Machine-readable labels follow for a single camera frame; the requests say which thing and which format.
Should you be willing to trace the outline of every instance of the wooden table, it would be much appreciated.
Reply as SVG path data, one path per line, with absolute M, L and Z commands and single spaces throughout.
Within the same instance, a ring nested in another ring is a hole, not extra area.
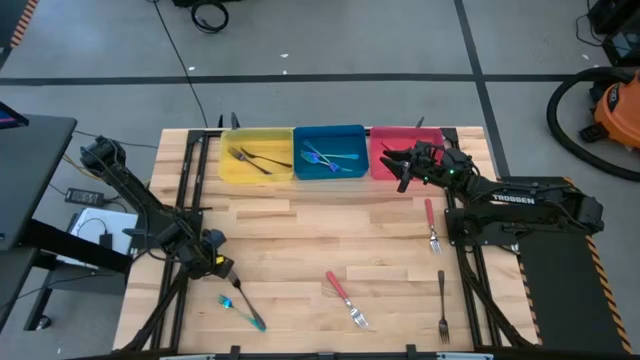
M 484 176 L 494 178 L 483 129 L 462 127 L 458 134 L 462 151 L 473 156 Z M 162 133 L 151 191 L 165 204 L 175 204 L 186 135 L 187 130 Z M 404 352 L 406 344 L 415 344 L 418 351 L 472 350 L 441 189 L 414 182 L 399 194 L 395 181 L 374 181 L 368 174 L 361 179 L 227 184 L 217 174 L 217 141 L 209 146 L 201 205 L 213 210 L 205 211 L 204 228 L 226 234 L 221 253 L 236 261 L 243 288 L 268 331 L 261 333 L 222 308 L 218 294 L 246 310 L 228 281 L 206 277 L 189 283 L 181 353 L 228 353 L 232 345 L 240 345 L 243 353 Z M 429 246 L 426 197 L 433 202 L 442 256 Z M 515 256 L 493 247 L 484 250 L 496 303 L 525 338 L 537 342 Z M 134 264 L 114 348 L 131 340 L 156 305 L 162 269 L 161 262 L 146 256 Z M 326 280 L 328 270 L 365 314 L 371 324 L 367 331 L 349 317 Z M 450 345 L 440 343 L 437 331 L 438 270 L 446 274 Z M 477 298 L 476 303 L 483 339 L 489 343 L 484 311 Z M 170 325 L 172 309 L 167 314 Z M 168 344 L 168 325 L 163 344 Z

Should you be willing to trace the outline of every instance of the red-handled fork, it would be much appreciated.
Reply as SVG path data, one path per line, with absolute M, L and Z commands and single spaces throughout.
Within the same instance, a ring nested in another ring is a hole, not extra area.
M 436 223 L 433 220 L 433 205 L 431 205 L 431 199 L 426 199 L 424 205 L 427 208 L 427 220 L 429 220 L 429 227 L 431 228 L 431 240 L 429 241 L 431 250 L 433 250 L 434 254 L 440 255 L 442 254 L 442 249 L 440 248 L 438 234 L 436 233 Z
M 358 324 L 358 326 L 360 326 L 363 329 L 368 328 L 369 323 L 367 322 L 367 320 L 365 320 L 364 315 L 362 315 L 360 310 L 353 307 L 353 305 L 351 304 L 351 301 L 349 300 L 349 297 L 347 296 L 347 293 L 342 289 L 342 286 L 340 286 L 340 283 L 338 282 L 338 279 L 336 278 L 336 276 L 333 275 L 333 272 L 327 271 L 327 279 L 329 279 L 329 282 L 331 283 L 331 285 L 333 285 L 333 287 L 336 288 L 336 291 L 338 291 L 338 294 L 340 294 L 345 304 L 347 304 L 347 307 L 349 308 L 349 313 L 351 314 L 353 321 L 355 321 L 356 324 Z

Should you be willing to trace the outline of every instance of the black hose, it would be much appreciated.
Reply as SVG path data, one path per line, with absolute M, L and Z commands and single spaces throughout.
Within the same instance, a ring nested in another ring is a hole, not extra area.
M 547 105 L 547 124 L 549 125 L 549 130 L 551 130 L 551 134 L 556 138 L 556 140 L 558 140 L 560 145 L 582 161 L 591 164 L 595 168 L 598 168 L 607 174 L 626 180 L 640 182 L 640 172 L 619 167 L 593 155 L 571 140 L 558 123 L 558 104 L 564 94 L 578 82 L 610 80 L 628 84 L 633 80 L 633 78 L 633 74 L 622 69 L 611 67 L 587 69 L 577 73 L 575 76 L 560 84 L 556 91 L 553 92 L 553 95 L 551 95 L 551 99 L 549 99 L 549 104 Z
M 197 15 L 198 9 L 205 5 L 215 6 L 216 8 L 218 8 L 218 10 L 222 11 L 222 14 L 224 15 L 222 25 L 211 26 L 205 19 Z M 215 34 L 226 28 L 227 24 L 229 24 L 229 12 L 227 11 L 227 8 L 217 0 L 200 0 L 193 4 L 193 7 L 191 8 L 191 21 L 193 21 L 193 23 L 196 25 L 196 28 L 198 28 L 198 30 L 202 31 L 203 33 Z

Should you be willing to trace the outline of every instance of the blue bin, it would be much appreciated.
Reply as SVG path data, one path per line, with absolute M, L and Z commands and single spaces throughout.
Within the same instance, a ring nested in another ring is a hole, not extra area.
M 312 164 L 302 158 L 301 151 L 312 151 L 304 145 L 308 140 L 322 154 L 358 154 L 357 160 L 333 158 L 331 162 L 352 171 L 331 171 L 323 164 Z M 300 180 L 343 179 L 364 176 L 369 170 L 367 142 L 362 125 L 310 126 L 293 129 L 293 169 Z

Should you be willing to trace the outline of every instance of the plastic bin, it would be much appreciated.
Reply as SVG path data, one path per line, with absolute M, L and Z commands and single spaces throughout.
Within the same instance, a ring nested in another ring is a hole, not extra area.
M 255 184 L 293 179 L 293 168 L 275 164 L 269 160 L 249 158 L 251 162 L 271 172 L 265 175 L 246 161 L 237 160 L 229 153 L 229 147 L 241 151 L 244 148 L 253 155 L 293 165 L 293 129 L 264 128 L 223 131 L 220 136 L 220 164 L 218 175 L 222 180 L 236 184 Z
M 405 150 L 415 146 L 418 140 L 430 142 L 434 145 L 444 144 L 440 129 L 388 126 L 372 127 L 369 138 L 371 177 L 375 180 L 396 180 L 396 177 L 391 171 L 380 161 L 380 157 L 384 156 L 382 151 L 387 150 L 386 147 L 391 150 Z M 442 152 L 438 151 L 436 153 L 436 159 L 440 161 L 441 158 Z
M 352 171 L 331 171 L 323 164 L 312 164 L 301 151 L 313 151 L 304 145 L 308 140 L 322 154 L 358 154 L 357 160 L 333 158 L 331 162 Z M 300 180 L 342 179 L 362 177 L 369 170 L 367 142 L 362 125 L 297 127 L 293 130 L 293 164 Z

